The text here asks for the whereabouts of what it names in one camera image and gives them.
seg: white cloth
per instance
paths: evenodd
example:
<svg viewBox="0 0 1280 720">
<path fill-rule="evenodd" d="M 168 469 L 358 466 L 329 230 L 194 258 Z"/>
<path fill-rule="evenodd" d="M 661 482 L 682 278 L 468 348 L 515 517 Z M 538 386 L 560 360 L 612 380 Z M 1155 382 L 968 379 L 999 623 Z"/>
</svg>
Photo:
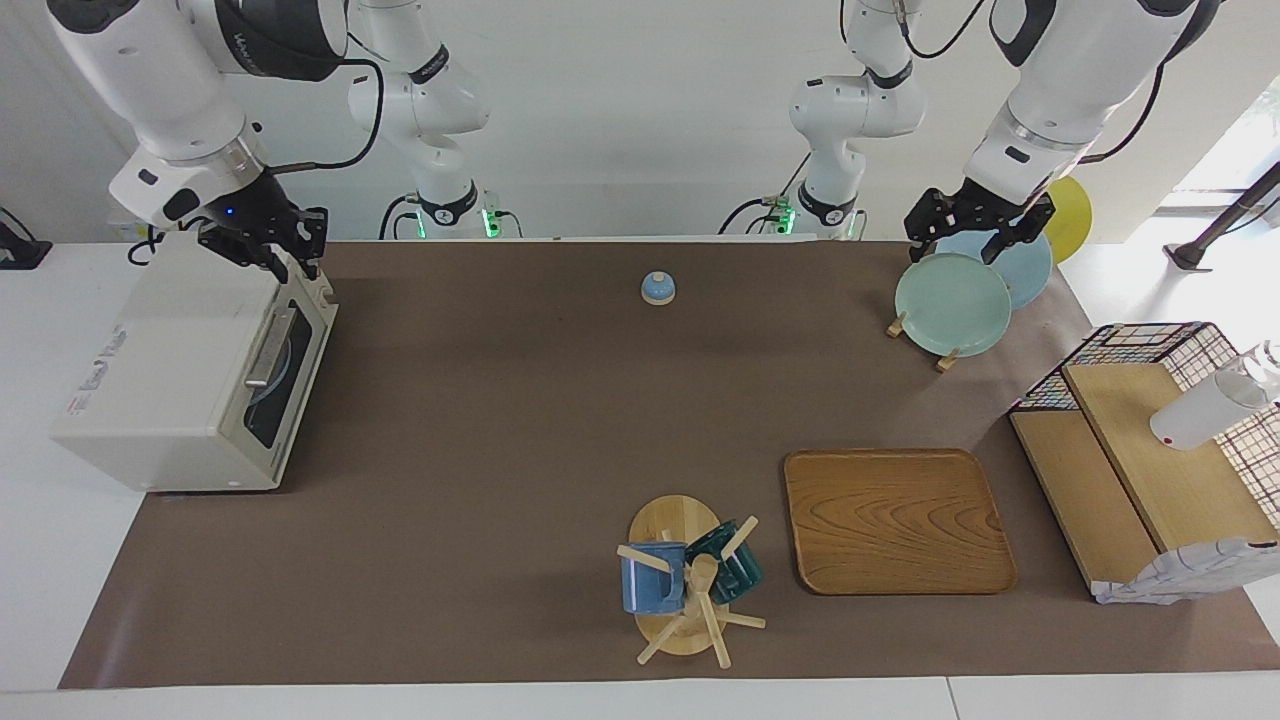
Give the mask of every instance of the white cloth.
<svg viewBox="0 0 1280 720">
<path fill-rule="evenodd" d="M 1244 538 L 1202 542 L 1171 550 L 1151 561 L 1130 583 L 1096 580 L 1093 598 L 1172 605 L 1220 593 L 1280 574 L 1280 547 L 1252 546 Z"/>
</svg>

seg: white toaster oven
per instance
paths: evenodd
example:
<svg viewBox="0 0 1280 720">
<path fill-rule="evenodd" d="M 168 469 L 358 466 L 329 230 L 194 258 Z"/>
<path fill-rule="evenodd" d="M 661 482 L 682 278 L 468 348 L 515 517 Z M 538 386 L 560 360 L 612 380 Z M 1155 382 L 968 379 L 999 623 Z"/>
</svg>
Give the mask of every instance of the white toaster oven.
<svg viewBox="0 0 1280 720">
<path fill-rule="evenodd" d="M 278 487 L 338 311 L 282 259 L 283 286 L 169 233 L 52 439 L 137 491 Z"/>
</svg>

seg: plate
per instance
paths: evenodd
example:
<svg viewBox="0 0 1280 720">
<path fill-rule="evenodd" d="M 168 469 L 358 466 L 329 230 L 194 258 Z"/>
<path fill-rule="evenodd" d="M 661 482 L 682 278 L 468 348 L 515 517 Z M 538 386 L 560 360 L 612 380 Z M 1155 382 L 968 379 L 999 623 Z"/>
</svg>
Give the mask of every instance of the plate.
<svg viewBox="0 0 1280 720">
<path fill-rule="evenodd" d="M 960 232 L 940 240 L 937 252 L 959 252 L 982 260 L 982 249 L 995 234 L 992 231 Z M 1006 247 L 991 266 L 1005 278 L 1014 310 L 1018 310 L 1044 292 L 1053 273 L 1053 249 L 1048 237 L 1041 233 L 1034 242 L 1019 242 Z"/>
<path fill-rule="evenodd" d="M 1009 329 L 1014 304 L 1000 273 L 968 255 L 929 255 L 902 273 L 893 299 L 902 329 L 934 355 L 986 352 Z"/>
<path fill-rule="evenodd" d="M 1084 186 L 1075 178 L 1065 177 L 1048 186 L 1053 200 L 1053 218 L 1044 225 L 1044 236 L 1053 247 L 1053 263 L 1061 263 L 1084 246 L 1093 228 L 1093 204 Z"/>
</svg>

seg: yellow plate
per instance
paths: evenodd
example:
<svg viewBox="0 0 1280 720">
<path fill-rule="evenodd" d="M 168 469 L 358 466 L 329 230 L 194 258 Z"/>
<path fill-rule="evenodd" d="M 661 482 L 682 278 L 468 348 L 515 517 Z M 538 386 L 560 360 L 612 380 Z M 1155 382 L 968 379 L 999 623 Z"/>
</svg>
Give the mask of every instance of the yellow plate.
<svg viewBox="0 0 1280 720">
<path fill-rule="evenodd" d="M 1048 186 L 1053 200 L 1053 218 L 1044 225 L 1044 236 L 1053 249 L 1053 263 L 1061 263 L 1084 245 L 1093 227 L 1093 204 L 1084 186 L 1075 178 L 1065 177 Z"/>
</svg>

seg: brown tablecloth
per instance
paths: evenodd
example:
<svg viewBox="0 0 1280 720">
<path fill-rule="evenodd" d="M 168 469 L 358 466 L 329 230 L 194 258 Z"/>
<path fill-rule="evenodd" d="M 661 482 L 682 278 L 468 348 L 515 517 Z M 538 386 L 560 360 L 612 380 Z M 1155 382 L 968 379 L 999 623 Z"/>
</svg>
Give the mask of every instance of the brown tablecloth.
<svg viewBox="0 0 1280 720">
<path fill-rule="evenodd" d="M 340 245 L 342 310 L 265 495 L 150 496 L 61 687 L 824 678 L 1280 667 L 1243 592 L 1098 606 L 1002 413 L 1087 333 L 1060 277 L 940 375 L 884 337 L 901 245 Z M 664 269 L 676 301 L 640 279 Z M 961 447 L 1021 579 L 818 597 L 781 462 Z M 755 514 L 732 670 L 644 647 L 614 546 L 650 498 Z"/>
</svg>

